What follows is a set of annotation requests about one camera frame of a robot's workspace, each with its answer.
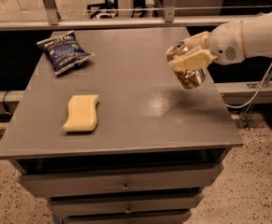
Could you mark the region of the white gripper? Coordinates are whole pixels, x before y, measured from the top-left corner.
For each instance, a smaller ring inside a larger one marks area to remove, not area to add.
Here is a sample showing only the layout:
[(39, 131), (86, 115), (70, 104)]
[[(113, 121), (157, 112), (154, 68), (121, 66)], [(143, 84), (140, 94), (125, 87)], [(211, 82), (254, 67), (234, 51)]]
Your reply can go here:
[(241, 21), (224, 23), (211, 33), (202, 32), (183, 42), (190, 50), (168, 63), (176, 72), (207, 68), (213, 61), (228, 65), (245, 60)]

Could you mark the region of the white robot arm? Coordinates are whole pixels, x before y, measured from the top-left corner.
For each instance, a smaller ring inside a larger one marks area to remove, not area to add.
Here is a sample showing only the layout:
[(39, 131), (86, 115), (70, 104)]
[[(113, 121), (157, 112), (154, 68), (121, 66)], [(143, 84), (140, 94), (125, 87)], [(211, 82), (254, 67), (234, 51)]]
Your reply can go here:
[(185, 38), (166, 55), (174, 72), (203, 69), (211, 63), (241, 63), (252, 57), (272, 58), (272, 12)]

